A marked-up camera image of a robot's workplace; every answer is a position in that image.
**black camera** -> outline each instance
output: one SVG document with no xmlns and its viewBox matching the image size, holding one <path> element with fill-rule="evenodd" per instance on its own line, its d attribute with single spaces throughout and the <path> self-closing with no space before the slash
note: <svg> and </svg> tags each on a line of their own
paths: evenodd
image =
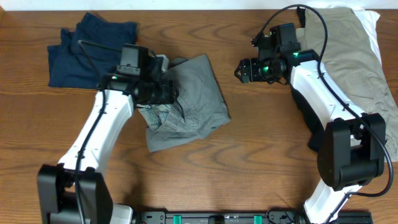
<svg viewBox="0 0 398 224">
<path fill-rule="evenodd" d="M 135 104 L 172 104 L 178 90 L 173 81 L 162 78 L 168 66 L 166 56 L 156 55 L 145 47 L 124 44 L 120 65 L 116 72 L 103 77 L 102 85 L 131 95 Z"/>
<path fill-rule="evenodd" d="M 293 66 L 309 58 L 316 59 L 313 50 L 300 51 L 293 23 L 275 26 L 269 29 L 270 34 L 262 34 L 252 39 L 253 47 L 257 47 L 258 58 L 243 59 L 235 70 L 235 76 L 242 83 L 267 82 L 272 84 L 284 78 L 289 83 L 289 75 Z"/>
</svg>

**black cable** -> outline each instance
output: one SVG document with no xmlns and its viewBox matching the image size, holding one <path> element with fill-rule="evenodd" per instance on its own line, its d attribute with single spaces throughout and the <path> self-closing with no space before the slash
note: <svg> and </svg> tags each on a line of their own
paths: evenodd
<svg viewBox="0 0 398 224">
<path fill-rule="evenodd" d="M 286 211 L 284 211 L 284 212 L 285 212 L 287 218 L 289 219 L 289 221 L 291 221 L 292 223 L 294 223 L 294 221 L 293 221 L 293 220 L 291 219 L 291 217 L 287 214 L 287 212 L 286 212 Z"/>
<path fill-rule="evenodd" d="M 314 8 L 312 8 L 312 7 L 310 7 L 310 6 L 306 6 L 306 5 L 303 5 L 303 4 L 294 4 L 294 5 L 291 5 L 291 6 L 284 7 L 283 9 L 277 11 L 273 16 L 271 16 L 271 17 L 268 19 L 268 21 L 267 21 L 267 22 L 264 24 L 264 26 L 262 27 L 261 31 L 257 34 L 257 36 L 256 36 L 256 38 L 255 38 L 255 41 L 258 40 L 258 38 L 259 38 L 261 35 L 263 35 L 264 29 L 266 28 L 266 26 L 270 23 L 270 21 L 271 21 L 276 15 L 278 15 L 279 13 L 285 11 L 286 9 L 290 9 L 290 8 L 292 8 L 292 7 L 304 7 L 304 8 L 306 8 L 306 9 L 309 9 L 309 10 L 311 10 L 312 12 L 314 12 L 314 13 L 319 17 L 319 19 L 321 20 L 322 25 L 323 25 L 323 28 L 324 28 L 324 30 L 325 30 L 325 40 L 323 41 L 323 47 L 322 47 L 321 54 L 320 54 L 320 57 L 319 57 L 319 61 L 318 61 L 318 64 L 317 64 L 317 70 L 318 70 L 319 77 L 320 77 L 320 79 L 322 80 L 323 84 L 326 86 L 326 88 L 330 91 L 330 93 L 341 103 L 341 105 L 343 105 L 343 108 L 344 108 L 345 110 L 347 110 L 349 113 L 351 113 L 351 114 L 364 126 L 364 128 L 366 128 L 366 129 L 369 131 L 369 133 L 371 134 L 371 136 L 372 136 L 372 137 L 376 140 L 376 142 L 382 147 L 383 153 L 384 153 L 384 157 L 386 158 L 387 166 L 388 166 L 388 169 L 389 169 L 389 180 L 388 180 L 388 183 L 387 183 L 386 187 L 385 187 L 382 191 L 380 191 L 379 193 L 375 193 L 375 194 L 360 193 L 360 192 L 347 192 L 347 193 L 345 194 L 344 198 L 340 201 L 340 203 L 337 205 L 337 207 L 334 209 L 334 211 L 330 214 L 330 216 L 329 216 L 328 219 L 326 220 L 325 223 L 328 223 L 328 222 L 330 221 L 330 219 L 334 216 L 334 214 L 343 206 L 343 204 L 346 202 L 346 200 L 348 200 L 348 199 L 350 198 L 351 195 L 358 195 L 358 196 L 363 196 L 363 197 L 380 197 L 380 196 L 383 196 L 384 194 L 386 194 L 386 193 L 390 190 L 390 188 L 391 188 L 391 186 L 392 186 L 392 183 L 393 183 L 393 180 L 394 180 L 394 170 L 393 170 L 393 168 L 392 168 L 392 162 L 391 162 L 390 155 L 389 155 L 389 153 L 388 153 L 388 151 L 387 151 L 387 149 L 386 149 L 384 143 L 380 140 L 379 136 L 374 132 L 374 130 L 373 130 L 361 117 L 359 117 L 359 116 L 349 107 L 349 105 L 347 105 L 347 104 L 335 93 L 335 91 L 334 91 L 334 90 L 330 87 L 330 85 L 326 82 L 325 77 L 323 77 L 323 73 L 321 72 L 321 62 L 322 62 L 323 54 L 325 53 L 326 43 L 328 42 L 328 29 L 327 29 L 327 27 L 326 27 L 326 22 L 325 22 L 325 20 L 323 19 L 323 17 L 321 16 L 321 14 L 320 14 L 317 10 L 315 10 Z"/>
<path fill-rule="evenodd" d="M 184 109 L 182 108 L 182 106 L 181 106 L 180 102 L 178 102 L 178 100 L 177 100 L 177 99 L 176 99 L 175 101 L 178 103 L 178 105 L 179 105 L 179 106 L 180 106 L 180 108 L 181 108 L 181 117 L 182 117 L 182 119 L 184 119 L 184 120 L 185 120 Z"/>
<path fill-rule="evenodd" d="M 112 47 L 108 47 L 108 46 L 105 46 L 105 45 L 97 44 L 97 43 L 90 42 L 90 41 L 87 41 L 87 40 L 78 40 L 79 46 L 82 46 L 81 43 L 92 45 L 92 46 L 99 47 L 99 48 L 106 49 L 106 50 L 113 50 L 113 51 L 116 51 L 116 52 L 122 52 L 120 49 L 114 49 Z"/>
<path fill-rule="evenodd" d="M 95 67 L 93 61 L 92 61 L 91 58 L 87 55 L 87 53 L 86 53 L 86 51 L 85 51 L 85 49 L 84 49 L 84 47 L 83 47 L 83 44 L 87 44 L 87 43 L 93 44 L 93 43 L 91 43 L 91 42 L 87 42 L 87 41 L 84 41 L 84 40 L 79 40 L 79 41 L 78 41 L 78 44 L 79 44 L 79 46 L 80 46 L 80 48 L 81 48 L 81 51 L 83 52 L 83 54 L 84 54 L 85 57 L 87 58 L 87 60 L 88 60 L 88 62 L 90 63 L 90 65 L 93 67 L 93 69 L 94 69 L 94 71 L 96 72 L 96 74 L 98 75 L 98 77 L 100 78 L 100 77 L 101 77 L 100 72 L 99 72 L 98 69 Z M 95 127 L 96 127 L 97 124 L 99 123 L 99 121 L 100 121 L 100 119 L 101 119 L 101 117 L 102 117 L 102 115 L 104 114 L 104 111 L 105 111 L 105 107 L 106 107 L 106 95 L 105 95 L 104 86 L 101 87 L 100 91 L 102 91 L 102 97 L 103 97 L 103 100 L 102 100 L 102 107 L 101 107 L 101 109 L 99 110 L 98 116 L 97 116 L 97 118 L 95 119 L 95 121 L 94 121 L 92 127 L 91 127 L 90 130 L 88 131 L 87 136 L 86 136 L 85 140 L 83 141 L 83 144 L 81 145 L 80 150 L 78 151 L 77 160 L 76 160 L 76 168 L 75 168 L 74 181 L 75 181 L 75 188 L 76 188 L 75 191 L 76 191 L 77 207 L 78 207 L 78 210 L 79 210 L 80 221 L 81 221 L 82 224 L 85 224 L 85 214 L 84 214 L 83 205 L 82 205 L 82 202 L 81 202 L 81 189 L 80 189 L 80 184 L 79 184 L 79 171 L 80 171 L 81 160 L 84 158 L 84 157 L 83 157 L 83 153 L 84 153 L 84 151 L 85 151 L 85 149 L 86 149 L 86 145 L 87 145 L 88 141 L 90 140 L 90 137 L 91 137 L 91 135 L 93 134 L 93 132 L 94 132 L 94 130 L 95 130 Z"/>
<path fill-rule="evenodd" d="M 162 65 L 159 65 L 159 59 L 157 58 L 156 53 L 153 50 L 150 50 L 150 52 L 154 55 L 154 58 L 156 60 L 155 67 L 158 67 L 158 73 L 162 74 Z"/>
</svg>

